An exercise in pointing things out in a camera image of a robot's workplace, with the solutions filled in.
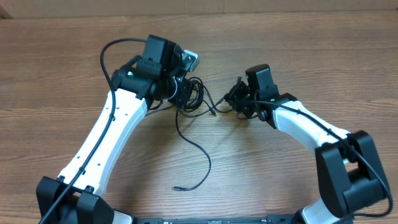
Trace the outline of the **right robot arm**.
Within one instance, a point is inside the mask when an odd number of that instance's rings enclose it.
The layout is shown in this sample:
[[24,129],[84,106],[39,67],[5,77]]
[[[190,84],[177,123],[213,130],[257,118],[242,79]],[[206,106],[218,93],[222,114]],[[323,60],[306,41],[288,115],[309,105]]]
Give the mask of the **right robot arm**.
[[353,223],[366,217],[361,209],[388,201],[383,213],[392,212],[393,198],[371,135],[351,133],[322,120],[290,93],[279,93],[268,64],[245,71],[224,100],[247,119],[259,118],[300,142],[314,156],[320,198],[293,215],[269,215],[268,223]]

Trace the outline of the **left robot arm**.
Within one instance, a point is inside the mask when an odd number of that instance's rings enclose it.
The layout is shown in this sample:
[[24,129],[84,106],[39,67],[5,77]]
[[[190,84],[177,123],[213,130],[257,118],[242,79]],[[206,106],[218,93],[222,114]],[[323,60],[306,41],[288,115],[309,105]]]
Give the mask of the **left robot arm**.
[[185,78],[198,55],[171,40],[149,35],[144,51],[110,75],[103,110],[74,158],[56,179],[43,177],[36,189],[41,223],[134,223],[105,200],[114,166],[136,126],[154,101],[183,106],[190,90]]

